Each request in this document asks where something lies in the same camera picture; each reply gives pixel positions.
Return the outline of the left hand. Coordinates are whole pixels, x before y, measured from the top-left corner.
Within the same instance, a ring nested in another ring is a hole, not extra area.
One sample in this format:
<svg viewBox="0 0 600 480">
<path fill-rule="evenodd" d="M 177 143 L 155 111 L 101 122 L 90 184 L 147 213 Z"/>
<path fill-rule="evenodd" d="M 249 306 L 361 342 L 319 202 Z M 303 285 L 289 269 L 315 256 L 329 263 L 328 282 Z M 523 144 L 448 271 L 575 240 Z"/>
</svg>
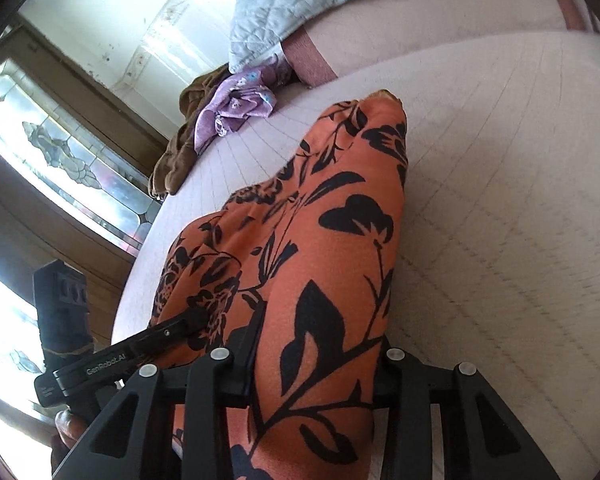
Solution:
<svg viewBox="0 0 600 480">
<path fill-rule="evenodd" d="M 88 428 L 88 423 L 72 411 L 63 410 L 55 416 L 55 427 L 56 434 L 50 440 L 52 445 L 52 455 L 50 456 L 52 471 L 58 468 L 69 451 L 76 445 L 76 442 L 80 440 L 80 437 Z"/>
</svg>

